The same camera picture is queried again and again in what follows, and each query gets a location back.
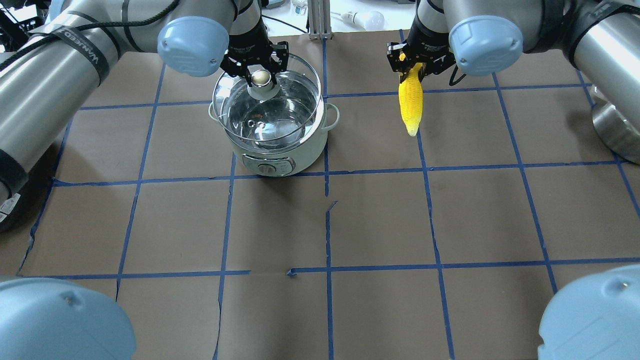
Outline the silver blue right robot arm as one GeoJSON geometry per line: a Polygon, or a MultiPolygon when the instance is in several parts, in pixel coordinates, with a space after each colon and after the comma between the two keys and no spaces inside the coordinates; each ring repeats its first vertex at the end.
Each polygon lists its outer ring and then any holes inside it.
{"type": "Polygon", "coordinates": [[[562,50],[619,106],[639,93],[637,0],[419,0],[409,36],[386,57],[400,81],[451,66],[469,76],[503,71],[522,54],[562,50]]]}

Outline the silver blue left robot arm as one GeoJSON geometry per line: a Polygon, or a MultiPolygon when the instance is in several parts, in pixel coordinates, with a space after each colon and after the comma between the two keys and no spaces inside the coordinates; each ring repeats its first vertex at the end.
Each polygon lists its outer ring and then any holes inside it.
{"type": "Polygon", "coordinates": [[[1,200],[28,181],[71,117],[129,51],[206,77],[249,66],[286,70],[289,46],[268,38],[259,0],[64,0],[60,14],[1,64],[1,200]]]}

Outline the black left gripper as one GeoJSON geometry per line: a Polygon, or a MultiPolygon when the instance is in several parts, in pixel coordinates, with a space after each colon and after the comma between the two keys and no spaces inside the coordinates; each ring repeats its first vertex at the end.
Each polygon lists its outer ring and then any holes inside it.
{"type": "Polygon", "coordinates": [[[253,87],[250,66],[260,66],[271,77],[274,86],[281,86],[280,75],[288,68],[290,44],[288,41],[273,43],[266,30],[250,30],[243,34],[231,34],[228,48],[222,57],[220,68],[231,77],[244,79],[253,87]]]}

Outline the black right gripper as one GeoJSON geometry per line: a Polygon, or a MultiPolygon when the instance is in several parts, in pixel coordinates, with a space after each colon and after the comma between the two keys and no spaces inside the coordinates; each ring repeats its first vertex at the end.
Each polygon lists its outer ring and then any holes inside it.
{"type": "Polygon", "coordinates": [[[387,43],[386,58],[400,84],[415,65],[421,83],[426,76],[440,75],[456,63],[448,32],[411,32],[403,42],[387,43]]]}

